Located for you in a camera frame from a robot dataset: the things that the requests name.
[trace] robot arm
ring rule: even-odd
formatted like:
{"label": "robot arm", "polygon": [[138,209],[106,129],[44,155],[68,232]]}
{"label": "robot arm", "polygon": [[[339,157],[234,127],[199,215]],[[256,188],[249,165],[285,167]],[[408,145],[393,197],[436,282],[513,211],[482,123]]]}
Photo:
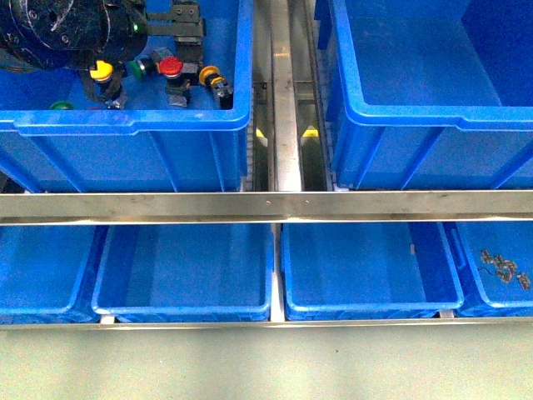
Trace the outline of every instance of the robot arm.
{"label": "robot arm", "polygon": [[144,0],[0,0],[0,68],[118,65],[146,46]]}

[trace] metal channel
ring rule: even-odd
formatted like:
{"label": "metal channel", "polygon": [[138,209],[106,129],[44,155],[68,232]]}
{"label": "metal channel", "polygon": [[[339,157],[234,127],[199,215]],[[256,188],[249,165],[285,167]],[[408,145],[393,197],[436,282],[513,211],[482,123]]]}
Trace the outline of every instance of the metal channel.
{"label": "metal channel", "polygon": [[[289,22],[290,0],[271,1],[271,52],[274,140],[270,141],[271,170],[270,190],[278,192],[301,192],[301,153],[296,123],[296,91],[292,71],[291,26]],[[266,200],[266,207],[272,200]],[[281,273],[280,235],[282,226],[272,224],[274,233],[275,262],[272,272],[271,316],[274,323],[283,323],[285,301],[283,274]]]}
{"label": "metal channel", "polygon": [[296,125],[296,93],[292,74],[290,0],[271,1],[272,86],[276,190],[302,190],[300,146]]}
{"label": "metal channel", "polygon": [[363,327],[439,327],[442,325],[498,325],[533,324],[533,317],[473,317],[473,318],[414,318],[414,319],[367,319],[343,321],[299,321],[299,322],[174,322],[174,323],[68,323],[0,325],[2,331],[27,330],[73,330],[73,331],[138,331],[138,330],[195,330],[228,328],[363,328]]}
{"label": "metal channel", "polygon": [[0,225],[480,220],[533,220],[533,190],[0,195]]}

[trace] yellow cap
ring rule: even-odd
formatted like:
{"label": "yellow cap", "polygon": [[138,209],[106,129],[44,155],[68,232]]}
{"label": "yellow cap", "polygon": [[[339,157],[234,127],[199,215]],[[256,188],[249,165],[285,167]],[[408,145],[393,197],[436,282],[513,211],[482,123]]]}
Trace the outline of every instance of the yellow cap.
{"label": "yellow cap", "polygon": [[210,65],[209,67],[203,68],[200,71],[200,76],[198,77],[200,79],[200,83],[205,86],[206,78],[212,73],[218,73],[220,75],[220,70],[217,67],[213,67],[212,65]]}
{"label": "yellow cap", "polygon": [[90,71],[91,78],[95,81],[105,81],[113,74],[113,65],[108,64],[105,61],[97,61],[97,69]]}

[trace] red knob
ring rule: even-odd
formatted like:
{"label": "red knob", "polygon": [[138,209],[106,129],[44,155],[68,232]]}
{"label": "red knob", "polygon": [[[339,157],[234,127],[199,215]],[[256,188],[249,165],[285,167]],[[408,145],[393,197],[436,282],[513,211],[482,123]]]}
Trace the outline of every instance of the red knob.
{"label": "red knob", "polygon": [[159,72],[166,77],[175,77],[182,72],[183,62],[177,59],[177,57],[163,58],[159,62]]}

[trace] blue plastic bin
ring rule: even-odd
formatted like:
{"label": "blue plastic bin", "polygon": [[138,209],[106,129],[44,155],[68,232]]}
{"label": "blue plastic bin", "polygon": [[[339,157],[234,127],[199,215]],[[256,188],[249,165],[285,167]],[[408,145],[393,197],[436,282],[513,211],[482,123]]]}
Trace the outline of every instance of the blue plastic bin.
{"label": "blue plastic bin", "polygon": [[[204,87],[188,109],[167,104],[165,78],[125,79],[125,111],[88,111],[75,72],[0,71],[0,170],[31,192],[232,191],[247,173],[252,101],[253,0],[199,0],[206,19],[205,65],[235,86],[232,110],[217,109]],[[170,0],[148,0],[164,12]],[[154,37],[146,51],[167,46]],[[77,111],[47,111],[58,100]]]}
{"label": "blue plastic bin", "polygon": [[265,321],[268,225],[112,227],[92,298],[123,323]]}
{"label": "blue plastic bin", "polygon": [[0,323],[89,323],[107,229],[0,227]]}
{"label": "blue plastic bin", "polygon": [[339,187],[533,188],[533,2],[319,0],[316,19]]}
{"label": "blue plastic bin", "polygon": [[[533,282],[533,222],[447,223],[446,234],[453,247],[465,304],[464,317],[533,316],[533,288],[522,287],[517,276],[524,273]],[[510,282],[496,275],[496,265],[485,262],[481,252],[516,264]]]}
{"label": "blue plastic bin", "polygon": [[463,303],[436,223],[284,225],[289,319],[430,318]]}

